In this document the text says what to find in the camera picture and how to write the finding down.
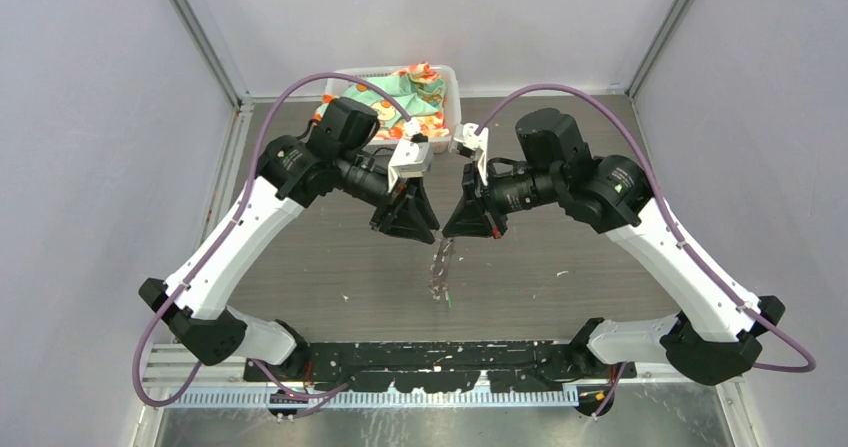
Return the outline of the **large metal keyring holder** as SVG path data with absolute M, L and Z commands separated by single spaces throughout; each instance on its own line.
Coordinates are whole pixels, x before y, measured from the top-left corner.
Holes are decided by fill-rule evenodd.
M 445 305 L 444 294 L 449 292 L 448 274 L 454 254 L 455 239 L 442 238 L 433 256 L 430 268 L 428 290 L 436 302 L 443 302 Z

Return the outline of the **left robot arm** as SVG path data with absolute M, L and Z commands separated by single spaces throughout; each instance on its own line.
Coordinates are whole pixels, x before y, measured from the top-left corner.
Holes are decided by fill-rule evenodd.
M 164 280 L 148 279 L 140 297 L 163 313 L 169 330 L 206 366 L 231 356 L 259 359 L 284 381 L 307 365 L 295 332 L 280 321 L 243 314 L 228 301 L 270 242 L 316 198 L 340 190 L 374 207 L 370 227 L 384 235 L 426 244 L 440 226 L 423 187 L 433 153 L 416 118 L 387 166 L 364 149 L 380 126 L 374 109 L 337 98 L 304 139 L 278 137 L 260 154 L 249 184 L 212 234 Z

